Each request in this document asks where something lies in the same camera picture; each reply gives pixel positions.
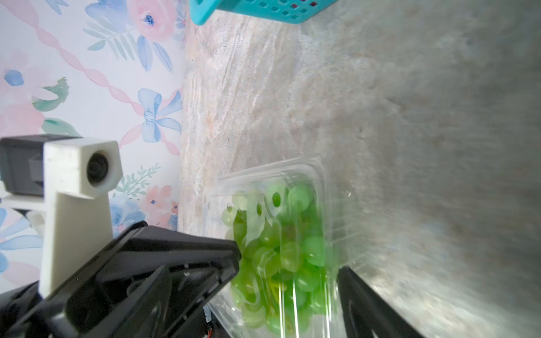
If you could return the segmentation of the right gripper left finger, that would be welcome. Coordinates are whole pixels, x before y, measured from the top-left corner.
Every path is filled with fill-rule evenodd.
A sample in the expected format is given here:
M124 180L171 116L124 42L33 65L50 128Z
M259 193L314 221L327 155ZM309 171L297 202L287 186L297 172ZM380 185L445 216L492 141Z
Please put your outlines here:
M132 283L88 267L66 283L64 337L157 337L164 331L172 289L160 266Z

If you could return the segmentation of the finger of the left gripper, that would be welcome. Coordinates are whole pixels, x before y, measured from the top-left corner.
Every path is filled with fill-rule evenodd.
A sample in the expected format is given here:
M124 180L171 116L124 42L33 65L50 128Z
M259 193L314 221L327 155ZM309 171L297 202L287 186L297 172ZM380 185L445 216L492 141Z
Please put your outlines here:
M90 266L111 279L127 277L127 283L165 266L172 289L164 331L157 337L204 337L210 329L204 306L238 274L240 259L233 241L186 235L140 222L115 238L67 282ZM2 294L1 336L64 337L63 289L67 282L46 299L39 295L39 283Z

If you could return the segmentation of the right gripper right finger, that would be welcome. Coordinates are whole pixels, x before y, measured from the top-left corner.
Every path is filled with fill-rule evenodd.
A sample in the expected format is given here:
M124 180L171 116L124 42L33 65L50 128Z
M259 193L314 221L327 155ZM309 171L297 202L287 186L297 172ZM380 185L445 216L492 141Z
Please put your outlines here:
M423 338L351 268L339 270L338 289L348 338Z

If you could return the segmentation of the green grape bunch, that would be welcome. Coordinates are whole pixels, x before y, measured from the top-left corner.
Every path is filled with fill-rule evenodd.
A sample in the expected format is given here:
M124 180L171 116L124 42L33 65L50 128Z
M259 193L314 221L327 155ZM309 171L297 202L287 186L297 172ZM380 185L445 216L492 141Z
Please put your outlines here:
M232 194L222 221L242 255L230 289L246 328L301 337L325 313L321 207L307 177L264 180Z

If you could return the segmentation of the clear plastic clamshell container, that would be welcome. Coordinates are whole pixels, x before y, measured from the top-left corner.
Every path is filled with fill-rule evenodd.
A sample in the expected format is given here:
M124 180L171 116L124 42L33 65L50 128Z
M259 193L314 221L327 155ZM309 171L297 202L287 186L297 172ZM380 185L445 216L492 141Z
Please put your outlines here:
M233 241L239 270L211 301L231 337L344 337L338 271L349 192L322 156L220 177L204 195L203 233Z

